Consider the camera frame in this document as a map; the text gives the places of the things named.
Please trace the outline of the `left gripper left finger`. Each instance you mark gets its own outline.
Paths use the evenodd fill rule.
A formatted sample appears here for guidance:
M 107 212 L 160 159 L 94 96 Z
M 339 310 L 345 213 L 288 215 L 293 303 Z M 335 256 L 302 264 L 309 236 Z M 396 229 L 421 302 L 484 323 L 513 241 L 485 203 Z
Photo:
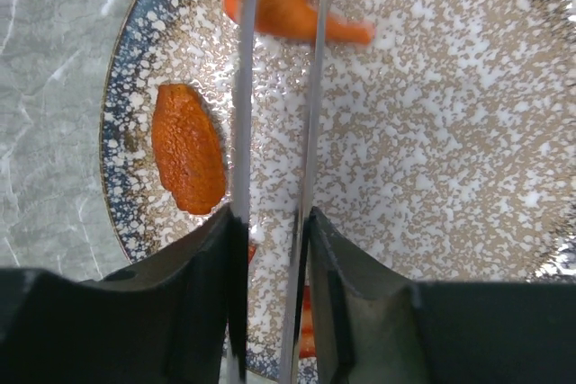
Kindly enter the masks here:
M 230 207 L 100 281 L 1 271 L 4 383 L 247 379 L 248 226 Z

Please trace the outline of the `bacon piece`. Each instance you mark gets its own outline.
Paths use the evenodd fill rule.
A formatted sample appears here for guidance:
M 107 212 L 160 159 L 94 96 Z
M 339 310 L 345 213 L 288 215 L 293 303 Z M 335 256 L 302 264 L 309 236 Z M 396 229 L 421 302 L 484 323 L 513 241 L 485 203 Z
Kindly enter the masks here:
M 250 244 L 250 245 L 248 246 L 247 261 L 248 261 L 249 263 L 251 263 L 254 255 L 255 255 L 255 253 L 256 253 L 256 250 L 257 250 L 257 246 L 256 246 L 256 245 Z
M 313 321 L 311 313 L 311 293 L 310 287 L 306 285 L 303 290 L 302 312 L 301 312 L 301 340 L 300 355 L 301 359 L 316 356 L 314 342 Z

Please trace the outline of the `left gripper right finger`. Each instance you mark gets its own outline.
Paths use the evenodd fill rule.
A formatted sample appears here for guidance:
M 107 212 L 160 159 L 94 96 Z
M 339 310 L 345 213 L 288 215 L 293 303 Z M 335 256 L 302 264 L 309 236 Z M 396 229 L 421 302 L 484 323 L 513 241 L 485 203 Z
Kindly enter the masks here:
M 310 215 L 322 383 L 572 383 L 575 287 L 412 281 Z

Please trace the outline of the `orange oval nugget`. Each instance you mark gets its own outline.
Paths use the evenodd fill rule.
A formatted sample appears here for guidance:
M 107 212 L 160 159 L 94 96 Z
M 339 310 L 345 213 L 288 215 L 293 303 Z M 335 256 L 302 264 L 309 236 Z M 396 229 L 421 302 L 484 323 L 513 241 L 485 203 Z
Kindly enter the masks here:
M 192 87 L 158 87 L 152 148 L 160 182 L 178 209 L 207 215 L 220 203 L 226 191 L 220 138 Z

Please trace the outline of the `speckled round plate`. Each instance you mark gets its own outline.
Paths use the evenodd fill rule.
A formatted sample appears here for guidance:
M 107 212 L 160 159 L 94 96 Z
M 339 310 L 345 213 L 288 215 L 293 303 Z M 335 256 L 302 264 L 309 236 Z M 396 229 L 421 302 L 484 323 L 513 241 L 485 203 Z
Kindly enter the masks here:
M 332 0 L 375 27 L 324 63 L 314 203 L 413 280 L 563 278 L 575 268 L 575 0 Z M 200 226 L 159 180 L 162 84 L 197 90 L 233 143 L 237 28 L 222 0 L 135 0 L 109 68 L 101 167 L 137 262 Z

